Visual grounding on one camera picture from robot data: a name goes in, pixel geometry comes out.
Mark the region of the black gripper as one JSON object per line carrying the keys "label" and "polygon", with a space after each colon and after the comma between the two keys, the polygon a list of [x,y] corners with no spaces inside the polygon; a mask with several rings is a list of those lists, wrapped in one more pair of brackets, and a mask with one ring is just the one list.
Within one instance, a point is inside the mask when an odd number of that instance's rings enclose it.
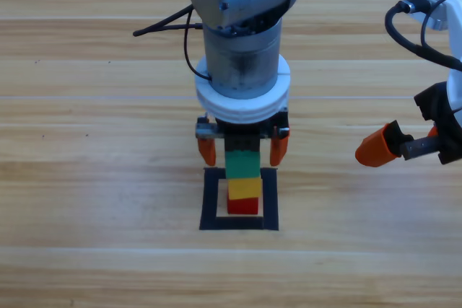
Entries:
{"label": "black gripper", "polygon": [[211,167],[216,164],[215,139],[225,141],[226,151],[260,151],[260,140],[269,139],[270,165],[278,166],[287,153],[289,141],[288,108],[283,107],[270,118],[257,123],[237,124],[216,119],[211,122],[206,116],[196,121],[196,138],[199,153]]}
{"label": "black gripper", "polygon": [[[461,126],[456,121],[455,111],[450,109],[446,82],[436,83],[414,97],[422,117],[432,120],[434,126],[427,137],[407,141],[400,145],[405,160],[438,153],[441,164],[461,159]],[[356,149],[355,159],[366,167],[380,167],[399,158],[393,149],[395,125],[386,123],[381,129],[362,140]]]}

